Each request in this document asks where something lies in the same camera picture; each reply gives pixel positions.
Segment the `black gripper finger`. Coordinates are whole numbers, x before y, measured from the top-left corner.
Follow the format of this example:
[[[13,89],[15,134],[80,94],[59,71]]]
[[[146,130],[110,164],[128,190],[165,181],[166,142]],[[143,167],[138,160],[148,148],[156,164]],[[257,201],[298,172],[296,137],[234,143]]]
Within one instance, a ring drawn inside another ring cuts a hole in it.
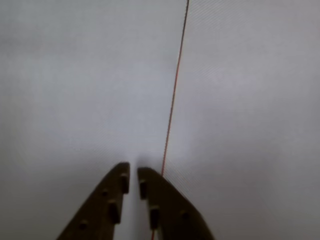
[[[150,167],[137,169],[140,199],[159,240],[214,240],[203,216],[169,181]]]
[[[112,240],[121,222],[123,198],[130,189],[130,163],[115,165],[99,182],[70,222],[59,240]]]

